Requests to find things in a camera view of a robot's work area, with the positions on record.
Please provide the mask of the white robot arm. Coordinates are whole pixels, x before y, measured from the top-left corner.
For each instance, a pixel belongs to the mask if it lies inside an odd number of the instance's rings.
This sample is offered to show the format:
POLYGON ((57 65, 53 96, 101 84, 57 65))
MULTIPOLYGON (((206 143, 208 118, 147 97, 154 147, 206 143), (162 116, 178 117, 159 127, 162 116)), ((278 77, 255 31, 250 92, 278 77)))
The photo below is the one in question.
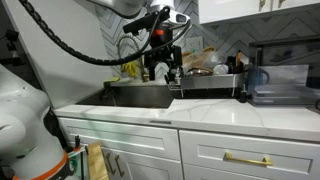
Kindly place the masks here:
MULTIPOLYGON (((29 0, 18 0, 42 31, 62 50, 89 64, 122 65, 142 56, 171 51, 175 39, 169 34, 175 28, 188 29, 191 20, 174 9, 174 0, 91 0, 114 10, 123 17, 134 17, 148 3, 151 11, 126 25, 124 31, 133 35, 139 30, 149 32, 146 44, 135 53, 115 60, 87 56, 61 40, 47 25, 29 0)), ((50 113, 49 98, 6 68, 1 69, 0 85, 0 159, 14 175, 1 180, 79 180, 71 168, 68 153, 61 144, 60 131, 50 133, 44 124, 50 113)))

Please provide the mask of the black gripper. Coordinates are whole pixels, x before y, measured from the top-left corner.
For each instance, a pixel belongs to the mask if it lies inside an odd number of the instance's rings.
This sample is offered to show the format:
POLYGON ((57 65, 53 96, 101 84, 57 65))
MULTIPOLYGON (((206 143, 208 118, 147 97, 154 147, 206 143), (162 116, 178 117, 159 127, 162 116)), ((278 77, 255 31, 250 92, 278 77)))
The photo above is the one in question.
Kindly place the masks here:
POLYGON ((149 80, 155 80, 155 67, 164 62, 169 67, 165 75, 167 84, 179 84, 181 80, 182 54, 181 48, 171 43, 173 39, 172 26, 169 23, 159 23, 152 33, 150 45, 152 50, 145 54, 145 67, 149 70, 149 80))

